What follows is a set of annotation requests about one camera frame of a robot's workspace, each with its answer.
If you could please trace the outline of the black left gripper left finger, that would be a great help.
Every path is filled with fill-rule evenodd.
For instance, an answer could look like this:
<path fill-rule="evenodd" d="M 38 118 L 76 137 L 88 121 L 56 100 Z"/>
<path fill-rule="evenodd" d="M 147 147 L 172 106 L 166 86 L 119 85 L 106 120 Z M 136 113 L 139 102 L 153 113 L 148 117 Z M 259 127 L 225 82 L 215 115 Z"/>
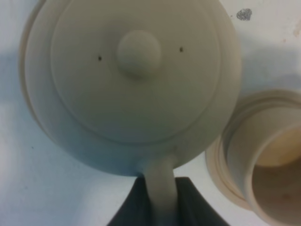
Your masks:
<path fill-rule="evenodd" d="M 145 178 L 137 178 L 109 226 L 151 226 L 152 210 Z"/>

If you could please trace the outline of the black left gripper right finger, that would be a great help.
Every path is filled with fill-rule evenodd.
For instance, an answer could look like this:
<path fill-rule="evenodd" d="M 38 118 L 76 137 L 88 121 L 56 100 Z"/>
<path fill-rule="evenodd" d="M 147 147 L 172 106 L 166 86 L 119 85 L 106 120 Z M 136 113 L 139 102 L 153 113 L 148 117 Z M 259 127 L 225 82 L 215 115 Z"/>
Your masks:
<path fill-rule="evenodd" d="M 175 181 L 178 192 L 178 225 L 228 225 L 228 223 L 209 205 L 188 177 L 178 177 Z"/>

